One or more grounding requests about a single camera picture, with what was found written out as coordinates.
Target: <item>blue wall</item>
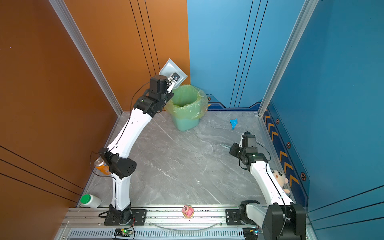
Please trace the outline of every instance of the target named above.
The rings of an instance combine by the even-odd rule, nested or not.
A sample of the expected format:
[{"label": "blue wall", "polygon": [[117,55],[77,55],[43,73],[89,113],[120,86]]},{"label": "blue wall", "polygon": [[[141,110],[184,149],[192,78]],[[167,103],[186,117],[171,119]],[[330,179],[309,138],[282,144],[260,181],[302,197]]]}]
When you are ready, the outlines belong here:
[{"label": "blue wall", "polygon": [[227,108],[260,101],[303,3],[188,0],[191,84]]},{"label": "blue wall", "polygon": [[383,236],[383,12],[379,0],[320,0],[272,98],[311,180],[320,240]]}]

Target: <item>corner trim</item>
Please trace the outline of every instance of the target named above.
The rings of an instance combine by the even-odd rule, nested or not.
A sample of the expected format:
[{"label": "corner trim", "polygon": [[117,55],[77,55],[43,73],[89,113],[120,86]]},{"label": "corner trim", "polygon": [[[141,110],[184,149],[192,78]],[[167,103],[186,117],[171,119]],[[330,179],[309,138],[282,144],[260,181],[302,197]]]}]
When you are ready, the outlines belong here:
[{"label": "corner trim", "polygon": [[279,85],[281,77],[283,76],[284,71],[288,66],[288,63],[291,60],[296,46],[299,43],[305,28],[307,27],[307,24],[312,16],[314,9],[316,8],[318,1],[319,0],[305,0],[303,7],[301,8],[301,11],[299,13],[299,17],[297,18],[291,35],[288,39],[288,42],[285,45],[285,49],[283,51],[283,54],[281,55],[280,61],[277,64],[276,70],[272,76],[271,82],[269,83],[268,88],[263,97],[263,101],[258,111],[259,116],[262,117],[264,115],[264,112],[269,102],[271,101],[277,86]]},{"label": "corner trim", "polygon": [[69,12],[67,6],[64,3],[64,0],[49,0],[59,19],[63,23],[68,34],[72,38],[73,43],[76,45],[81,56],[83,57],[85,63],[88,65],[91,70],[94,78],[97,83],[100,85],[100,88],[107,97],[109,103],[111,104],[113,110],[116,112],[117,116],[122,115],[122,108],[113,93],[111,87],[109,86],[103,72],[100,69],[100,66],[96,62],[91,50],[89,49],[85,39],[83,38],[79,28],[77,27],[74,19],[72,18],[71,13]]}]

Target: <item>stuffed animal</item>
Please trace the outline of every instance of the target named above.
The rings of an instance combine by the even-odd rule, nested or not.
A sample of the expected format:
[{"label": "stuffed animal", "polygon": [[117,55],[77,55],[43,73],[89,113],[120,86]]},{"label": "stuffed animal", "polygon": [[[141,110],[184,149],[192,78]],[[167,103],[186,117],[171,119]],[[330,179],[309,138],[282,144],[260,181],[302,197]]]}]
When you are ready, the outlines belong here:
[{"label": "stuffed animal", "polygon": [[[279,183],[280,187],[283,188],[284,184],[288,183],[288,178],[285,177],[285,175],[277,170],[272,170],[273,176],[276,178],[277,182]],[[290,193],[289,189],[284,189],[284,192],[286,194]]]},{"label": "stuffed animal", "polygon": [[195,210],[193,209],[193,207],[185,205],[181,211],[183,212],[183,215],[186,218],[191,218]]}]

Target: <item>orange can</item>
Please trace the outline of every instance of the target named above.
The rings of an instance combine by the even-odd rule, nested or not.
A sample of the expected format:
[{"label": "orange can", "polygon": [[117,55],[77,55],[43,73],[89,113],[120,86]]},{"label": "orange can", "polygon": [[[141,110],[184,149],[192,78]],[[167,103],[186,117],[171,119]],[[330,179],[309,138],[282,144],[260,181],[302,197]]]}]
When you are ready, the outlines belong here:
[{"label": "orange can", "polygon": [[100,170],[100,172],[104,173],[105,175],[110,175],[111,172],[109,171],[109,166],[105,163],[105,161],[99,157],[95,161],[95,167]]}]

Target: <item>wire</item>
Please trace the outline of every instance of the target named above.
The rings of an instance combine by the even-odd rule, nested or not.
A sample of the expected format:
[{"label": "wire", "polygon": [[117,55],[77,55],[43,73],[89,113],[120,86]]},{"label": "wire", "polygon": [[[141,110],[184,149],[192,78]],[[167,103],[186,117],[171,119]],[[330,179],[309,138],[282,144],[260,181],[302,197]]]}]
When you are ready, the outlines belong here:
[{"label": "wire", "polygon": [[258,143],[257,142],[257,144],[259,144],[260,146],[262,146],[265,150],[266,150],[266,152],[269,154],[269,160],[268,160],[268,162],[271,160],[271,154],[269,153],[269,151],[263,146],[263,145],[261,145],[260,143]]},{"label": "wire", "polygon": [[116,142],[116,144],[119,143],[119,141],[120,141],[120,139],[121,139],[121,136],[123,135],[125,129],[127,128],[128,123],[129,123],[129,120],[131,119],[131,116],[132,116],[132,101],[133,101],[133,98],[135,97],[136,93],[138,93],[138,92],[140,91],[140,89],[142,89],[142,88],[143,88],[145,85],[147,85],[148,83],[149,83],[149,82],[147,82],[146,84],[142,85],[142,86],[139,88],[139,90],[137,90],[137,91],[135,92],[135,94],[133,94],[132,99],[131,99],[131,104],[130,104],[131,113],[129,114],[129,118],[128,118],[127,124],[125,124],[124,130],[122,131],[122,133],[121,133],[121,135],[120,135],[120,137],[119,137],[119,140]]},{"label": "wire", "polygon": [[239,158],[239,167],[240,167],[241,169],[248,170],[248,168],[243,168],[242,166],[240,166],[240,158]]},{"label": "wire", "polygon": [[[259,144],[260,146],[262,146],[265,150],[266,150],[266,152],[269,154],[269,160],[268,160],[268,162],[271,160],[271,154],[269,153],[269,151],[263,146],[263,145],[261,145],[260,143],[258,143],[257,142],[257,144]],[[240,159],[239,159],[239,167],[241,168],[241,169],[244,169],[244,170],[248,170],[247,168],[243,168],[242,166],[240,166]]]},{"label": "wire", "polygon": [[283,232],[285,223],[286,223],[286,221],[287,221],[287,207],[286,207],[286,205],[285,205],[283,196],[280,194],[279,190],[277,189],[275,183],[272,181],[272,178],[271,178],[271,176],[269,176],[269,173],[268,173],[268,171],[267,171],[267,165],[268,165],[268,162],[269,162],[270,160],[271,160],[271,159],[269,159],[269,160],[267,161],[267,163],[265,164],[265,171],[266,171],[266,173],[267,173],[269,179],[271,180],[271,182],[272,182],[273,185],[275,186],[275,188],[276,188],[276,190],[277,190],[277,193],[280,195],[281,200],[283,201],[283,204],[284,204],[284,210],[285,210],[285,219],[284,219],[283,227],[281,228],[281,230],[280,230],[280,234],[279,234],[279,236],[277,237],[277,240],[279,240],[279,239],[280,239],[280,236],[281,236],[281,233]]},{"label": "wire", "polygon": [[110,178],[113,178],[113,179],[114,179],[114,177],[111,177],[111,176],[102,176],[102,175],[99,175],[99,174],[97,174],[97,173],[95,173],[95,172],[93,171],[93,168],[92,168],[92,165],[91,165],[91,161],[92,161],[92,153],[95,153],[95,152],[91,152],[91,154],[89,155],[89,167],[90,167],[91,171],[93,172],[93,174],[96,175],[96,176],[99,176],[99,177],[110,177]]},{"label": "wire", "polygon": [[108,212],[108,211],[100,213],[100,214],[99,214],[99,217],[101,217],[101,218],[107,218],[107,216],[102,216],[103,214],[106,214],[107,212]]},{"label": "wire", "polygon": [[131,227],[133,229],[133,238],[132,238],[132,240],[134,240],[135,237],[136,237],[136,231],[135,231],[135,228],[133,227],[134,225],[135,225],[135,215],[133,215],[133,223],[131,224]]},{"label": "wire", "polygon": [[[206,228],[201,228],[201,229],[196,229],[196,230],[188,230],[188,231],[189,232],[204,232],[204,231],[207,231],[207,230],[213,228],[214,226],[216,226],[216,225],[218,225],[218,224],[220,224],[222,222],[223,221],[215,223],[215,224],[213,224],[213,225],[211,225],[209,227],[206,227]],[[185,232],[185,231],[187,231],[187,230],[184,230],[184,229],[175,229],[175,228],[162,227],[162,226],[159,226],[159,225],[157,225],[157,224],[155,224],[153,222],[149,222],[149,223],[154,225],[154,226],[156,226],[156,227],[158,227],[158,228],[162,228],[162,229],[165,229],[165,230],[170,230],[170,231],[175,231],[175,232]]]},{"label": "wire", "polygon": [[103,154],[103,153],[107,153],[107,152],[110,152],[110,151],[112,151],[112,149],[114,149],[115,147],[113,147],[113,148],[111,148],[111,149],[109,149],[108,151],[106,151],[106,152],[98,152],[98,154],[100,155],[100,154]]},{"label": "wire", "polygon": [[[109,152],[109,151],[110,151],[110,150],[108,150],[108,151],[106,151],[106,152],[99,152],[99,156],[100,156],[101,153],[107,153],[107,152]],[[91,151],[91,154],[89,155],[89,167],[90,167],[91,171],[93,172],[93,174],[96,175],[96,176],[99,176],[99,177],[110,177],[110,178],[112,178],[112,179],[115,179],[114,177],[111,177],[111,176],[102,176],[102,175],[99,175],[99,174],[97,174],[97,173],[95,173],[95,172],[93,171],[93,168],[92,168],[92,166],[91,166],[92,153],[95,153],[95,152],[92,152],[92,151]],[[114,200],[115,200],[115,207],[116,207],[116,191],[115,191],[115,195],[114,195]]]},{"label": "wire", "polygon": [[226,149],[231,149],[231,147],[230,147],[230,146],[228,146],[228,145],[225,145],[225,144],[222,144],[222,143],[220,143],[220,146],[222,146],[222,147],[224,147],[224,148],[226,148]]}]

